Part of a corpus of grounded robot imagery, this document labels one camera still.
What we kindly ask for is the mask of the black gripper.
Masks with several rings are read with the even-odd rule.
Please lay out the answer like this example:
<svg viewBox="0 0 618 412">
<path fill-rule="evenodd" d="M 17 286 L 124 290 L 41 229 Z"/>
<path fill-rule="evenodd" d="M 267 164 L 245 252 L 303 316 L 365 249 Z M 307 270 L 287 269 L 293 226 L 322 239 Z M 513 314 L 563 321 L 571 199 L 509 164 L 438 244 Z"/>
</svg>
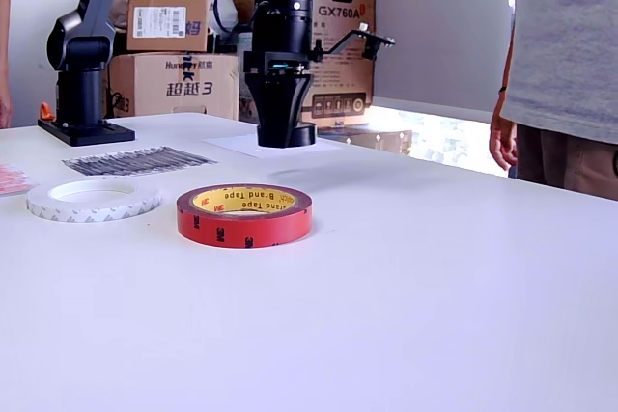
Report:
<svg viewBox="0 0 618 412">
<path fill-rule="evenodd" d="M 258 145 L 299 148 L 312 145 L 312 124 L 301 120 L 301 106 L 312 84 L 307 72 L 316 51 L 245 51 L 242 70 L 259 123 Z"/>
</svg>

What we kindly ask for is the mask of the person's right hand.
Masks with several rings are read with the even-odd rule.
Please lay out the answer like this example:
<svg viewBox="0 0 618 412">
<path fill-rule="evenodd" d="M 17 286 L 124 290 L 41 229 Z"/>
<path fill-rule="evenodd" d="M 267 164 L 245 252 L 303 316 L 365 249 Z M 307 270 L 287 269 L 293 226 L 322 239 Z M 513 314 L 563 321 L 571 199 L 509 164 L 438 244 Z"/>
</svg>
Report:
<svg viewBox="0 0 618 412">
<path fill-rule="evenodd" d="M 490 123 L 489 151 L 495 163 L 504 171 L 517 164 L 517 124 L 503 118 L 501 111 L 506 98 L 506 88 L 498 92 L 498 100 Z"/>
</svg>

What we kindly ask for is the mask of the bystander hand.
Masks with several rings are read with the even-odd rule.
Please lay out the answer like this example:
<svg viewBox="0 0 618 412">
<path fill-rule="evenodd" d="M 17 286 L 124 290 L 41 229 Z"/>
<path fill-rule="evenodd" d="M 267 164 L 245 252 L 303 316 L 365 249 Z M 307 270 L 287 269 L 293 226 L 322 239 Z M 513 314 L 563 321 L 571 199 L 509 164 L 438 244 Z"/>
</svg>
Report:
<svg viewBox="0 0 618 412">
<path fill-rule="evenodd" d="M 13 102 L 11 93 L 8 90 L 2 90 L 0 94 L 0 128 L 5 129 L 11 126 L 13 116 Z"/>
</svg>

